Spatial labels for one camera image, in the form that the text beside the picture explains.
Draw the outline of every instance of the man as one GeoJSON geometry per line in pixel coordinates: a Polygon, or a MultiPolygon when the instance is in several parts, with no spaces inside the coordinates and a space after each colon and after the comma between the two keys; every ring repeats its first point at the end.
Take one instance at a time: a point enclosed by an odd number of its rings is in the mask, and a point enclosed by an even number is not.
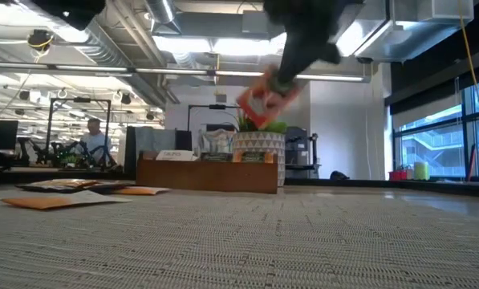
{"type": "MultiPolygon", "coordinates": [[[[105,145],[105,135],[100,131],[100,120],[97,118],[92,118],[87,121],[87,130],[88,133],[84,134],[80,141],[83,141],[87,145],[87,151],[90,152],[93,149],[98,148],[99,146],[105,145]]],[[[111,149],[111,140],[107,139],[108,149],[111,149]]],[[[104,155],[104,148],[97,149],[93,153],[93,158],[97,163],[100,162],[100,159],[104,155]]]]}

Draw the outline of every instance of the computer monitor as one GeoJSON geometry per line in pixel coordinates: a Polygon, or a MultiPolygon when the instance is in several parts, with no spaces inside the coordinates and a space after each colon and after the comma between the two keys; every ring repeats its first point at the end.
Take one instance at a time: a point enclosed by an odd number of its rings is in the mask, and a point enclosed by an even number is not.
{"type": "Polygon", "coordinates": [[[0,150],[14,150],[17,133],[17,120],[0,120],[0,150]]]}

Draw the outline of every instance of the floor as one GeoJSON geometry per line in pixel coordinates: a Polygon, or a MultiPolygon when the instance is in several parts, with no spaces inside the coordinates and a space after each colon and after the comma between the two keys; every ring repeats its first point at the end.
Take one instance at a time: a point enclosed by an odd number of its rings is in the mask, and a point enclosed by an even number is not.
{"type": "MultiPolygon", "coordinates": [[[[38,194],[0,191],[17,195],[38,194]]],[[[0,202],[0,288],[479,288],[479,198],[299,187],[126,198],[47,212],[0,202]]]]}

